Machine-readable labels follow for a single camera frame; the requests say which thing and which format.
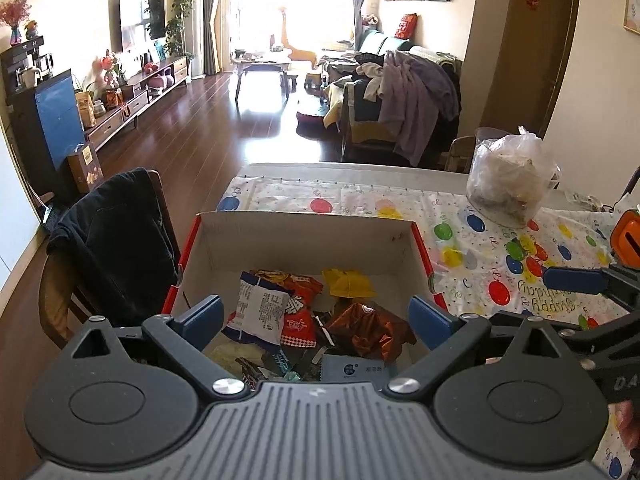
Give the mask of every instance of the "yellow snack package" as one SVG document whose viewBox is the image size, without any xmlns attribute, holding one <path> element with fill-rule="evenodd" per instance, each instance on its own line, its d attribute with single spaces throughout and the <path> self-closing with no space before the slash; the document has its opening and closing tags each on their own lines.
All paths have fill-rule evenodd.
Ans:
<svg viewBox="0 0 640 480">
<path fill-rule="evenodd" d="M 368 277 L 357 270 L 325 269 L 322 271 L 329 294 L 336 298 L 373 298 L 376 293 Z"/>
</svg>

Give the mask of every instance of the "yellow balloon print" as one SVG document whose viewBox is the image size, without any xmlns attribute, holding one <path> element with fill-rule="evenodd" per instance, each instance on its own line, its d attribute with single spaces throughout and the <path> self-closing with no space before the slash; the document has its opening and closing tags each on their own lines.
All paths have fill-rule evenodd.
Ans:
<svg viewBox="0 0 640 480">
<path fill-rule="evenodd" d="M 529 238 L 527 235 L 520 235 L 518 238 L 520 241 L 520 245 L 522 248 L 527 251 L 529 254 L 536 254 L 536 245 L 533 243 L 533 240 Z"/>
<path fill-rule="evenodd" d="M 460 251 L 452 249 L 451 247 L 445 247 L 442 250 L 442 262 L 447 267 L 459 267 L 462 265 L 463 255 Z"/>
<path fill-rule="evenodd" d="M 402 215 L 393 207 L 383 207 L 382 209 L 379 209 L 378 216 L 380 218 L 394 218 L 395 220 L 402 220 Z"/>
<path fill-rule="evenodd" d="M 598 251 L 597 256 L 598 256 L 598 261 L 601 264 L 609 265 L 609 257 L 604 253 L 602 249 Z"/>
<path fill-rule="evenodd" d="M 529 271 L 529 269 L 524 269 L 522 273 L 524 276 L 524 281 L 527 283 L 535 283 L 537 278 Z"/>
<path fill-rule="evenodd" d="M 564 236 L 566 236 L 567 238 L 573 238 L 574 237 L 574 234 L 571 231 L 569 231 L 569 228 L 566 225 L 558 224 L 558 228 L 560 229 L 560 232 Z"/>
</svg>

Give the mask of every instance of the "television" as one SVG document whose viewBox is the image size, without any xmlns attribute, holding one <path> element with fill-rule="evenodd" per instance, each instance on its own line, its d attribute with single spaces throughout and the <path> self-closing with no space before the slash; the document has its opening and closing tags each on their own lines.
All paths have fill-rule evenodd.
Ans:
<svg viewBox="0 0 640 480">
<path fill-rule="evenodd" d="M 118 0 L 122 51 L 164 37 L 164 0 Z"/>
</svg>

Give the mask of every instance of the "green climbing plant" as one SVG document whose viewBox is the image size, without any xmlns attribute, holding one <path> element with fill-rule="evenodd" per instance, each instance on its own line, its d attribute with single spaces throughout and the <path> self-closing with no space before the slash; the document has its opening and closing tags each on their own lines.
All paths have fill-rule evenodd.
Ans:
<svg viewBox="0 0 640 480">
<path fill-rule="evenodd" d="M 187 56 L 193 59 L 193 54 L 184 47 L 184 19 L 193 10 L 193 0 L 174 0 L 171 4 L 174 16 L 166 23 L 164 33 L 166 44 L 164 49 L 169 56 Z"/>
</svg>

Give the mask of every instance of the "clear plastic wrapper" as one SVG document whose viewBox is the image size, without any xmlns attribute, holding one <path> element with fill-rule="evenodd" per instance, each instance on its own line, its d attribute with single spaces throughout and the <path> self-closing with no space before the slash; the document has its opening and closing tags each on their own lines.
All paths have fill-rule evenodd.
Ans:
<svg viewBox="0 0 640 480">
<path fill-rule="evenodd" d="M 535 134 L 484 140 L 476 146 L 466 197 L 482 215 L 504 227 L 522 228 L 560 181 L 560 169 Z"/>
</svg>

